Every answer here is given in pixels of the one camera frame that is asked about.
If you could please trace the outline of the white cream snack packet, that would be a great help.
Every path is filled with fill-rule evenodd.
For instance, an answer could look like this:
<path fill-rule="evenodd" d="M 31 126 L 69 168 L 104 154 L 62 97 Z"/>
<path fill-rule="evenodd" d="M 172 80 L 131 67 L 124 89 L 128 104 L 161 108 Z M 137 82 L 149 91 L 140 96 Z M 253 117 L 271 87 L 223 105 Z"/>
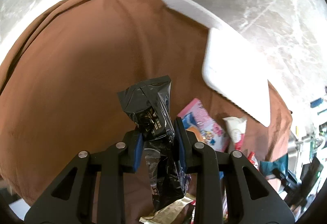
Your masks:
<path fill-rule="evenodd" d="M 247 118 L 225 117 L 223 120 L 227 128 L 227 133 L 231 139 L 228 152 L 230 153 L 234 150 L 240 151 L 245 137 Z"/>

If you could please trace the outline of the beige gold snack packet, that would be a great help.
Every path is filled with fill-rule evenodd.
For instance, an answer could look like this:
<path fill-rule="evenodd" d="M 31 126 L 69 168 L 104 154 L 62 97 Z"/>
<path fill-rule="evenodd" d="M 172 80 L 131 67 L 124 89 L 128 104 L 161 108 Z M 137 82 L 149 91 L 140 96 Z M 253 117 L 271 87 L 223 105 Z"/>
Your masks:
<path fill-rule="evenodd" d="M 187 193 L 183 198 L 180 198 L 172 204 L 154 213 L 153 216 L 140 217 L 139 221 L 146 224 L 170 224 L 178 217 L 178 215 L 189 204 L 194 205 L 196 198 Z"/>

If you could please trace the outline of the pink cartoon snack packet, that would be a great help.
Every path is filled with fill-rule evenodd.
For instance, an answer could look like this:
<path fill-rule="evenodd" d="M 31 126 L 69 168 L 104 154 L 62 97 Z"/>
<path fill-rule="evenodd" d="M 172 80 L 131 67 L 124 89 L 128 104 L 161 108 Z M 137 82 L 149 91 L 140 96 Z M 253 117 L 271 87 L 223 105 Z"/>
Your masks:
<path fill-rule="evenodd" d="M 177 116 L 182 119 L 184 128 L 193 132 L 198 141 L 209 145 L 215 151 L 224 152 L 228 147 L 228 135 L 210 117 L 199 99 L 193 99 Z"/>

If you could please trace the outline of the black snack bag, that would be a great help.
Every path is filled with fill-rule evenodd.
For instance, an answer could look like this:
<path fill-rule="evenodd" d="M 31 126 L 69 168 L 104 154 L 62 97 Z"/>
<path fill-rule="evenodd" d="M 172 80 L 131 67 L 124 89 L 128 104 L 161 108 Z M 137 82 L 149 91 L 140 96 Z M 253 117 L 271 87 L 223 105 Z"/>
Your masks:
<path fill-rule="evenodd" d="M 143 138 L 155 210 L 183 198 L 190 181 L 180 162 L 178 138 L 170 117 L 170 94 L 169 76 L 141 81 L 118 92 L 122 110 Z"/>

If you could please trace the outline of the red white snack packet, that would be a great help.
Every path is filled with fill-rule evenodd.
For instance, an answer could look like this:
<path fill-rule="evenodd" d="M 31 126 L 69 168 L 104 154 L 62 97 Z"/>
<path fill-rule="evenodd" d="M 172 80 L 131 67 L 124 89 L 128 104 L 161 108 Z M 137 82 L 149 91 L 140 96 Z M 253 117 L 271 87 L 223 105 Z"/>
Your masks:
<path fill-rule="evenodd" d="M 253 151 L 249 153 L 247 159 L 257 170 L 259 170 L 259 162 L 257 161 L 257 158 L 255 157 L 255 153 Z"/>

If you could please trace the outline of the black monitor screen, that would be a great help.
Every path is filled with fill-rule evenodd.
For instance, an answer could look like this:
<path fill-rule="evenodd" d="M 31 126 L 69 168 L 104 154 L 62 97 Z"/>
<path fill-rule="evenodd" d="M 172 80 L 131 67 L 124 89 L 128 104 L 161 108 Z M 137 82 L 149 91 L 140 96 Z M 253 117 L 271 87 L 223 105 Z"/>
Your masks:
<path fill-rule="evenodd" d="M 300 194 L 302 198 L 307 198 L 314 185 L 318 181 L 324 166 L 317 157 L 313 157 L 310 164 L 304 164 L 301 172 Z"/>

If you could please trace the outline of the brown tablecloth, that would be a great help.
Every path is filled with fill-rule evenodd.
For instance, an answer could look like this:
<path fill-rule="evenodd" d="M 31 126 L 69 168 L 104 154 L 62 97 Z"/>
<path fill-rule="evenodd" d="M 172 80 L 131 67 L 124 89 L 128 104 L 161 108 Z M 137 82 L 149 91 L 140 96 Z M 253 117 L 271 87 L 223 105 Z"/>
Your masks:
<path fill-rule="evenodd" d="M 138 132 L 118 92 L 169 76 L 174 121 L 193 99 L 227 133 L 223 118 L 244 111 L 208 87 L 202 77 L 209 28 L 162 0 L 63 0 L 38 16 L 1 64 L 1 176 L 30 208 L 81 151 L 105 151 Z M 244 143 L 266 153 L 274 126 L 290 118 L 268 83 L 274 121 L 248 115 Z M 123 174 L 125 223 L 155 210 L 142 157 Z"/>

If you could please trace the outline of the white plastic tray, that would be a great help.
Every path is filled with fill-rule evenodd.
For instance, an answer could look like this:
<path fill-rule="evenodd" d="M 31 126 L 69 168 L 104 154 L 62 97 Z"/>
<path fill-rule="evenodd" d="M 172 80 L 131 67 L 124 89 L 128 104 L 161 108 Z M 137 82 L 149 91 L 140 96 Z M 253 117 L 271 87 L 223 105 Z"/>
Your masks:
<path fill-rule="evenodd" d="M 240 34 L 211 28 L 202 65 L 202 77 L 208 87 L 268 127 L 268 80 L 264 67 L 254 57 L 254 48 Z"/>

